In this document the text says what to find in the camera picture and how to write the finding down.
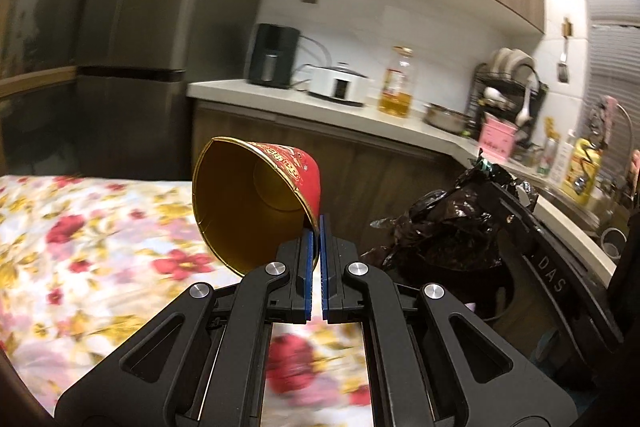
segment yellow bottle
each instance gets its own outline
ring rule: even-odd
[[[385,73],[378,109],[405,118],[414,96],[415,79],[411,65],[414,52],[401,46],[395,46],[394,51],[394,58]]]
[[[575,143],[562,190],[577,201],[587,204],[602,165],[602,152],[590,140],[580,138]]]

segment white tile wall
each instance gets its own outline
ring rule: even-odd
[[[545,0],[546,29],[542,39],[515,38],[513,47],[523,49],[536,59],[542,81],[549,85],[550,93],[543,106],[541,118],[533,140],[544,141],[543,122],[545,116],[556,120],[556,128],[565,136],[569,129],[579,126],[582,97],[588,74],[588,13],[586,0]],[[569,42],[569,83],[559,84],[556,64],[563,48],[561,25],[564,17],[574,24],[574,36]]]
[[[473,69],[509,43],[470,14],[429,0],[262,0],[258,22],[293,26],[329,48],[334,62],[373,79],[377,96],[394,45],[414,49],[414,107],[433,102],[464,110]],[[318,63],[321,52],[302,41],[298,64]]]

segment rice cooker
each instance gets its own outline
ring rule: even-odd
[[[369,94],[370,80],[340,62],[334,68],[311,68],[308,93],[316,98],[362,107]]]

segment dish rack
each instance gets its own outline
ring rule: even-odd
[[[531,97],[529,103],[530,120],[524,124],[516,134],[516,143],[520,146],[528,146],[531,140],[531,135],[538,122],[538,115],[542,104],[545,102],[546,95],[549,91],[549,86],[543,84],[540,81],[538,72],[526,64],[521,65],[516,70],[516,77],[518,72],[526,68],[533,72],[536,77],[537,85],[532,86]],[[504,97],[509,100],[510,107],[500,107],[500,105],[487,105],[484,103],[484,90],[487,87],[493,87],[499,90]],[[488,65],[483,63],[479,64],[474,70],[473,81],[471,89],[469,90],[469,96],[466,101],[465,114],[470,116],[476,122],[475,132],[472,133],[472,138],[478,139],[482,125],[484,124],[484,114],[487,112],[495,118],[506,120],[511,123],[515,123],[516,116],[522,109],[524,103],[524,93],[526,85],[522,82],[515,80],[509,73],[492,73],[489,71]]]

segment white countertop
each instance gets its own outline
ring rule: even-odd
[[[419,118],[388,116],[373,106],[350,107],[293,89],[254,86],[245,80],[217,80],[189,84],[187,96],[317,121],[414,145],[452,156],[465,167],[470,165],[469,160],[478,157],[475,141],[440,131]],[[505,167],[515,174],[536,177],[531,169],[514,162]],[[543,197],[538,200],[534,215],[574,248],[605,285],[609,284],[616,265],[575,223]]]

